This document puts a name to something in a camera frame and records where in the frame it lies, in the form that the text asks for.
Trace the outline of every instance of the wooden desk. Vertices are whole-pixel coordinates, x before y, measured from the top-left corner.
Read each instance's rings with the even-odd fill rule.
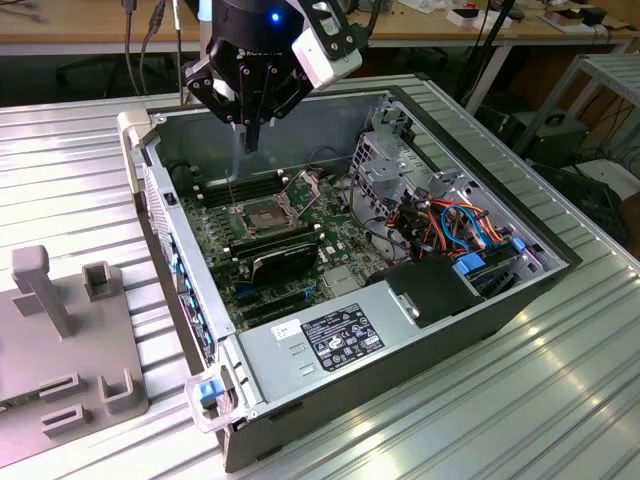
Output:
[[[478,29],[474,27],[458,27],[447,20],[443,10],[436,10],[428,15],[412,8],[395,3],[393,13],[380,15],[373,34],[374,46],[466,46],[475,43]],[[526,17],[522,22],[513,22],[510,28],[498,34],[496,45],[553,45],[571,44],[621,44],[630,43],[638,37],[637,32],[621,30],[613,32],[611,38],[593,32],[572,33],[570,35],[552,27],[539,18],[543,10],[524,9]],[[356,13],[350,16],[351,21],[366,25],[369,14]]]
[[[69,55],[124,52],[125,13],[119,0],[36,0],[37,11],[49,19],[36,23],[28,18],[0,13],[0,55]],[[131,50],[139,51],[147,33],[155,0],[138,0],[131,27]],[[180,0],[184,51],[199,50],[199,26]],[[13,7],[16,11],[27,11]],[[171,3],[149,51],[176,50]]]
[[[124,9],[118,0],[37,0],[39,13],[48,23],[35,23],[27,18],[0,13],[0,55],[96,54],[119,53],[124,44]],[[182,38],[184,51],[198,51],[199,26],[191,11],[181,2]],[[132,50],[147,32],[149,16],[155,0],[139,0],[133,15]],[[458,27],[446,19],[444,11],[429,15],[396,3],[390,15],[380,15],[372,38],[374,47],[469,46],[475,43],[478,30]],[[541,11],[527,11],[522,23],[514,23],[501,33],[496,45],[554,45],[554,44],[628,44],[637,33],[614,32],[594,37],[593,33],[567,35],[537,15]],[[369,14],[356,13],[351,21],[366,24]],[[175,32],[171,9],[167,8],[164,22],[154,37],[149,51],[175,51]]]

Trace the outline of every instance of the motherboard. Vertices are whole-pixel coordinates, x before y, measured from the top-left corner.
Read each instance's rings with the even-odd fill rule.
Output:
[[[181,200],[241,331],[357,290],[389,265],[352,218],[340,176],[287,173]]]

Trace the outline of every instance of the blue plastic clip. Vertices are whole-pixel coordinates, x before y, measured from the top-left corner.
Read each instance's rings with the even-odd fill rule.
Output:
[[[458,271],[463,275],[467,275],[474,270],[482,268],[486,265],[484,260],[477,253],[469,253],[468,255],[463,255],[462,257],[458,257],[456,261],[456,267]]]
[[[178,262],[180,261],[180,257],[178,257],[177,253],[174,253],[171,257],[171,262],[169,263],[169,269],[171,273],[176,273],[176,268],[178,268]]]
[[[224,393],[224,383],[221,378],[214,378],[208,382],[201,383],[200,400],[212,400]]]
[[[524,241],[518,237],[513,237],[513,240],[511,240],[511,245],[513,245],[513,248],[515,248],[518,253],[522,253],[522,251],[527,248],[527,245],[524,243]]]

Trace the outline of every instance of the warning label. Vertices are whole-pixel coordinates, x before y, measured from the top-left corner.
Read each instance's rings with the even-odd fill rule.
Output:
[[[302,331],[328,372],[384,347],[357,303],[302,324]]]

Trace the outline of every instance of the aluminum table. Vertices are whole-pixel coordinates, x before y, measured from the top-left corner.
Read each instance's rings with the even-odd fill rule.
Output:
[[[139,100],[0,110],[0,285],[11,286],[15,245],[46,245],[53,278],[98,259],[120,266],[151,398],[145,415],[6,467],[3,480],[640,477],[640,264],[433,83],[333,88],[390,80],[583,264],[495,336],[226,475],[182,395],[186,363],[128,191],[115,115]]]

